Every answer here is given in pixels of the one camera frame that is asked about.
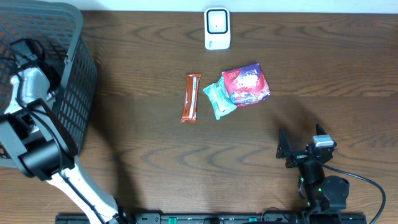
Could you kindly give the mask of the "red purple snack bag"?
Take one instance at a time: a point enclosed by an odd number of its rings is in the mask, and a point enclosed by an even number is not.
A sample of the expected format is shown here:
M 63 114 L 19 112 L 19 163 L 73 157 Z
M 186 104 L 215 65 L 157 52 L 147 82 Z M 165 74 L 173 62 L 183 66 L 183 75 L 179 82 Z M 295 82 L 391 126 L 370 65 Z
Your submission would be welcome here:
M 258 63 L 221 73 L 230 100 L 238 107 L 267 99 L 270 88 Z

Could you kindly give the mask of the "teal snack packet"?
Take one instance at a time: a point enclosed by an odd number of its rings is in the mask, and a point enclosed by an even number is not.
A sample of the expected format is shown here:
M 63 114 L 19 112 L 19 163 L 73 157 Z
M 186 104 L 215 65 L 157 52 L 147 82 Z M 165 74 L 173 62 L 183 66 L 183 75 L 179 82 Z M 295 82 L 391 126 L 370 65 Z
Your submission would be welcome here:
M 212 83 L 204 88 L 203 92 L 211 102 L 216 120 L 219 120 L 222 116 L 230 114 L 230 112 L 237 108 L 229 98 L 223 77 L 221 77 L 216 83 Z

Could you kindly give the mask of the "orange red snack bar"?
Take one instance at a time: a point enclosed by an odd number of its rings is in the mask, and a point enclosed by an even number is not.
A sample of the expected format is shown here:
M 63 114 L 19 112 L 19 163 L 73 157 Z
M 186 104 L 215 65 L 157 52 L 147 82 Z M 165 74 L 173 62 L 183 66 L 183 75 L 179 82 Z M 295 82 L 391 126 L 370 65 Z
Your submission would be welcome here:
M 187 84 L 181 123 L 196 123 L 197 121 L 197 97 L 200 78 L 200 73 L 186 75 Z

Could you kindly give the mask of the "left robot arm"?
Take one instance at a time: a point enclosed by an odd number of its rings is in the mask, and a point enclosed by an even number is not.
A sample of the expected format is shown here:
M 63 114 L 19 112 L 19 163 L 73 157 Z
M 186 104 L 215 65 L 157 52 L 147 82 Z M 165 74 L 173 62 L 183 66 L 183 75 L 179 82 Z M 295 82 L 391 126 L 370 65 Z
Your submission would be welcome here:
M 88 94 L 62 88 L 59 73 L 35 39 L 10 44 L 14 67 L 11 102 L 1 115 L 1 165 L 60 189 L 85 213 L 89 223 L 129 223 L 113 196 L 102 190 L 79 160 L 88 116 Z

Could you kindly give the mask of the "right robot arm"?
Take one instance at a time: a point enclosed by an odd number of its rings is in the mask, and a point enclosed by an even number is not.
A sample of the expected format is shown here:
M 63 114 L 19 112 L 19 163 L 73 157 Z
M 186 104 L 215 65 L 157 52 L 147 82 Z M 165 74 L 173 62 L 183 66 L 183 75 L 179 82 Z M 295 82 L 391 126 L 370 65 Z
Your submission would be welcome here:
M 333 158 L 337 143 L 317 124 L 316 135 L 304 150 L 292 150 L 283 129 L 279 130 L 276 158 L 285 159 L 286 168 L 299 169 L 298 191 L 307 208 L 291 217 L 291 223 L 341 223 L 346 209 L 349 182 L 336 175 L 326 176 L 323 166 Z

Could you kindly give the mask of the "white barcode scanner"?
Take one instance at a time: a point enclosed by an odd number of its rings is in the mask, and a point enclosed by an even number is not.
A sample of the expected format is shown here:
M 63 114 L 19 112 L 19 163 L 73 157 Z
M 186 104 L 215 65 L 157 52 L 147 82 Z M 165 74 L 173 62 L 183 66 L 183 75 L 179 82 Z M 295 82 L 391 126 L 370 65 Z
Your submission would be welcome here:
M 205 48 L 225 50 L 231 43 L 230 13 L 224 7 L 210 7 L 204 12 Z

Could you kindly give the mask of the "grey plastic mesh basket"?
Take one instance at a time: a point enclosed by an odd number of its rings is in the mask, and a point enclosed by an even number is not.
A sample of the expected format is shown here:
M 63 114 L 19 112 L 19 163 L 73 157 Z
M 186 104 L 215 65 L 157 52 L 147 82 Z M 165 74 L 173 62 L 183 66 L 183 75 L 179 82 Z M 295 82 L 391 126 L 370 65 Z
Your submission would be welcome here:
M 83 145 L 98 79 L 82 29 L 82 13 L 71 4 L 1 1 L 1 111 L 11 101 L 11 42 L 38 40 L 45 50 L 45 61 L 61 76 L 52 110 L 78 148 Z

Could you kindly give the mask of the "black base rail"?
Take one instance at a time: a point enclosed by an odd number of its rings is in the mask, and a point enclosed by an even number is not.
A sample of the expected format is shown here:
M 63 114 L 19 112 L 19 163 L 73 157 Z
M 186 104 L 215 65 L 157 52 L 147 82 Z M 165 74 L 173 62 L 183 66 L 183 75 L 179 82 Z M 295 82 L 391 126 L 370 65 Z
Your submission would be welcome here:
M 161 215 L 158 213 L 136 214 L 132 219 L 137 224 L 242 224 L 242 223 L 302 223 L 293 214 L 277 212 L 264 215 Z M 310 223 L 366 224 L 366 217 L 360 214 L 320 215 L 310 217 Z

